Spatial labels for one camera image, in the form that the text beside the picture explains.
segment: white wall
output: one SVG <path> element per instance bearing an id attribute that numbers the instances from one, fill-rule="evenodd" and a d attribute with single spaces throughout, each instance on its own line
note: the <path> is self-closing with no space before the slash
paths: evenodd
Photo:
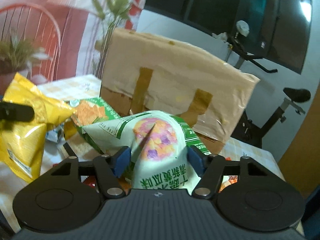
<path id="1" fill-rule="evenodd" d="M 185 41 L 201 47 L 208 52 L 225 59 L 227 45 L 220 40 L 196 30 L 188 25 L 165 16 L 144 10 L 141 14 L 138 32 L 154 33 L 168 38 Z M 247 114 L 253 123 L 261 127 L 282 103 L 285 94 L 284 87 L 305 88 L 311 92 L 311 100 L 301 104 L 307 112 L 316 93 L 320 78 L 320 0 L 312 0 L 312 19 L 308 52 L 301 75 L 266 59 L 257 60 L 268 69 L 277 68 L 278 73 L 267 74 L 251 62 L 244 62 L 243 72 L 251 73 L 261 79 L 255 88 L 247 106 Z M 234 65 L 238 55 L 232 53 L 228 63 Z M 278 121 L 263 138 L 263 149 L 270 151 L 276 161 L 279 161 L 294 136 L 299 130 L 305 116 L 298 115 L 293 107 L 285 112 L 287 120 Z"/>

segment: chair backrest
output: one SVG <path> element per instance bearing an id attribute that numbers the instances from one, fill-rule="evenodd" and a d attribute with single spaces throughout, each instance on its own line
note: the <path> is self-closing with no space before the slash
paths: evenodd
<path id="1" fill-rule="evenodd" d="M 43 75 L 55 80 L 55 68 L 60 56 L 61 34 L 54 17 L 42 6 L 32 3 L 12 4 L 0 9 L 0 39 L 10 38 L 9 31 L 16 31 L 21 39 L 31 39 L 34 45 L 45 49 L 50 60 L 33 66 L 29 78 Z"/>

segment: bike seat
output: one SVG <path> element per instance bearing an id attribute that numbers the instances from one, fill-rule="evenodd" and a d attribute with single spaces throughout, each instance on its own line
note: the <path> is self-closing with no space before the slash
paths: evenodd
<path id="1" fill-rule="evenodd" d="M 304 103 L 311 98 L 311 93 L 307 89 L 284 88 L 283 92 L 296 103 Z"/>

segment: yellow snack bag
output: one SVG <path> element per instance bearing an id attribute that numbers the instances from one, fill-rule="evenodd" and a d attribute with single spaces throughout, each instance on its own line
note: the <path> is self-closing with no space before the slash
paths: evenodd
<path id="1" fill-rule="evenodd" d="M 69 118 L 74 110 L 63 101 L 46 97 L 32 82 L 20 74 L 7 88 L 3 101 L 32 106 L 31 122 L 2 122 L 0 161 L 20 178 L 30 183 L 40 175 L 45 134 Z"/>

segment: barcode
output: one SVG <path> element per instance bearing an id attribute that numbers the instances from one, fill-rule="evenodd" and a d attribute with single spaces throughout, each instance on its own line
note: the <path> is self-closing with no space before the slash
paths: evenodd
<path id="1" fill-rule="evenodd" d="M 21 161 L 19 161 L 11 150 L 9 150 L 9 149 L 7 149 L 7 150 L 8 150 L 8 154 L 9 154 L 10 159 L 12 159 L 30 178 L 32 178 L 31 168 L 26 166 Z"/>

